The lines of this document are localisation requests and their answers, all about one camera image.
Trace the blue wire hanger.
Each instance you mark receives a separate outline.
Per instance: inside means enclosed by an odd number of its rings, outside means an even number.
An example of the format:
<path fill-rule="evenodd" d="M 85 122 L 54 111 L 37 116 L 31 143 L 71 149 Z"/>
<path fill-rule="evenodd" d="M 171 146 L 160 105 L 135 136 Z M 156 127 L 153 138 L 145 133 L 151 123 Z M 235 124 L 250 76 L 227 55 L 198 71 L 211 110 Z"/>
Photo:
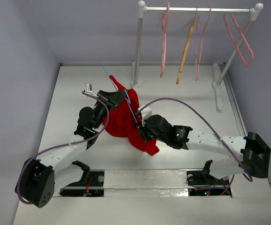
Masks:
<path fill-rule="evenodd" d="M 133 93 L 134 93 L 134 90 L 133 90 L 133 89 L 126 89 L 123 85 L 121 85 L 120 83 L 118 83 L 117 81 L 115 81 L 114 76 L 110 74 L 110 72 L 107 70 L 107 68 L 106 68 L 104 65 L 102 65 L 102 68 L 104 69 L 106 75 L 107 75 L 107 76 L 109 77 L 109 79 L 111 80 L 111 82 L 112 82 L 113 86 L 115 87 L 115 89 L 116 89 L 117 91 L 119 91 L 119 90 L 125 91 L 125 94 L 126 94 L 126 95 L 125 95 L 125 100 L 126 100 L 127 105 L 128 105 L 128 107 L 129 107 L 130 114 L 132 115 L 132 118 L 133 118 L 135 124 L 137 124 L 138 121 L 137 121 L 137 118 L 136 118 L 136 114 L 135 114 L 135 112 L 133 111 L 133 108 L 132 108 L 132 105 L 131 105 L 131 103 L 132 103 L 132 98 L 130 97 L 130 94 L 133 94 Z"/>

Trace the red t shirt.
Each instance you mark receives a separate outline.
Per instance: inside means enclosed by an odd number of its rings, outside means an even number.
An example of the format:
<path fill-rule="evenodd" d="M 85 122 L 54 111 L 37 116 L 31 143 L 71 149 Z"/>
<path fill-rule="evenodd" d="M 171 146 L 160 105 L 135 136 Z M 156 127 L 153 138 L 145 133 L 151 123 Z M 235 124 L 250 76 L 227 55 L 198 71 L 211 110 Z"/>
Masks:
<path fill-rule="evenodd" d="M 132 98 L 132 108 L 136 113 L 137 109 L 140 107 L 139 99 L 136 91 L 130 94 Z M 138 134 L 137 124 L 135 124 L 132 115 L 130 114 L 129 107 L 126 100 L 124 99 L 122 103 L 115 110 L 110 110 L 109 120 L 104 119 L 103 124 L 106 125 L 106 131 L 114 137 L 128 138 L 129 143 L 136 149 L 146 152 L 153 156 L 159 152 L 159 148 L 156 146 L 156 140 L 150 142 L 145 142 Z"/>

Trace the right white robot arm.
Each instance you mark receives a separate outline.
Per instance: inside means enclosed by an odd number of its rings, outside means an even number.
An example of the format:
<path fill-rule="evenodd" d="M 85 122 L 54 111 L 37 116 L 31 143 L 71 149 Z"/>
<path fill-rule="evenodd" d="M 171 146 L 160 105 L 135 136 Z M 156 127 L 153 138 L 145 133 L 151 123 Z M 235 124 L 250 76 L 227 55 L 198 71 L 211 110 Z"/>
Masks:
<path fill-rule="evenodd" d="M 173 149 L 204 150 L 226 156 L 205 163 L 201 178 L 207 184 L 243 173 L 260 179 L 268 177 L 271 149 L 257 133 L 216 136 L 187 126 L 173 126 L 157 114 L 138 123 L 138 133 L 146 142 L 155 139 Z"/>

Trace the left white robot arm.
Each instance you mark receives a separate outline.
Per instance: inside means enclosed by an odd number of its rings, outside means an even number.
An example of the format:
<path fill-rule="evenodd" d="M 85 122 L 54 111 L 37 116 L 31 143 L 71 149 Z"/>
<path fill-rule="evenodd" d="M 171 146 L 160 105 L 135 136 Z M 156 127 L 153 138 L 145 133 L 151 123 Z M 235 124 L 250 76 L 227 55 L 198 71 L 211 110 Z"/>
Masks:
<path fill-rule="evenodd" d="M 81 168 L 73 174 L 73 180 L 78 185 L 84 185 L 89 181 L 90 168 L 73 159 L 96 142 L 107 124 L 104 124 L 100 131 L 97 129 L 103 121 L 109 122 L 110 111 L 120 106 L 127 92 L 100 90 L 96 95 L 85 91 L 82 91 L 82 94 L 94 99 L 96 103 L 94 107 L 87 106 L 80 110 L 76 130 L 69 140 L 43 150 L 24 162 L 15 187 L 15 193 L 22 203 L 38 208 L 47 205 L 54 194 L 55 175 L 70 165 Z"/>

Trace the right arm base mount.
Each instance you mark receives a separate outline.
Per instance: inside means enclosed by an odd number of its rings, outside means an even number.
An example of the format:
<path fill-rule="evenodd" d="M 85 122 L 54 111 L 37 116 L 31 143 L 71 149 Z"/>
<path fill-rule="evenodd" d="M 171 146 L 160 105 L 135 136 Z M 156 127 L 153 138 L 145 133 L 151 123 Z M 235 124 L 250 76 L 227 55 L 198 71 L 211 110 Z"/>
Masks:
<path fill-rule="evenodd" d="M 202 170 L 187 171 L 186 184 L 189 196 L 232 196 L 229 179 L 216 179 L 210 173 L 212 160 L 208 160 Z"/>

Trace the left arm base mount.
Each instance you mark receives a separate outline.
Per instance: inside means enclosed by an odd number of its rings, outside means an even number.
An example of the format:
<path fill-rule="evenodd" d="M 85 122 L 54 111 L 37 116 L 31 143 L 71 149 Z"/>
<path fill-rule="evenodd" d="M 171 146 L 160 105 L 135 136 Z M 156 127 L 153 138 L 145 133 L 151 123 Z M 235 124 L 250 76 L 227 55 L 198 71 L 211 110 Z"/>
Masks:
<path fill-rule="evenodd" d="M 70 182 L 60 189 L 62 197 L 103 197 L 104 196 L 104 170 L 91 170 L 81 161 L 71 163 L 73 169 L 82 171 L 81 177 L 75 182 Z"/>

